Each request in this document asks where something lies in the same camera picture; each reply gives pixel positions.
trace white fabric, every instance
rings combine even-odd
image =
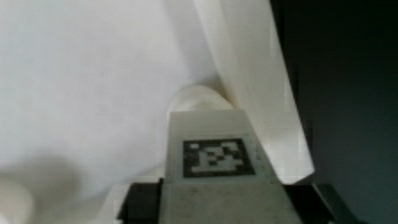
[[[193,0],[229,101],[245,109],[278,179],[312,173],[268,0]]]
[[[186,3],[0,0],[0,173],[38,224],[163,161],[172,95],[216,83]]]
[[[0,224],[28,224],[33,211],[33,198],[24,186],[0,178]]]
[[[168,113],[191,110],[230,110],[232,105],[220,94],[205,86],[193,85],[182,88],[170,101]]]

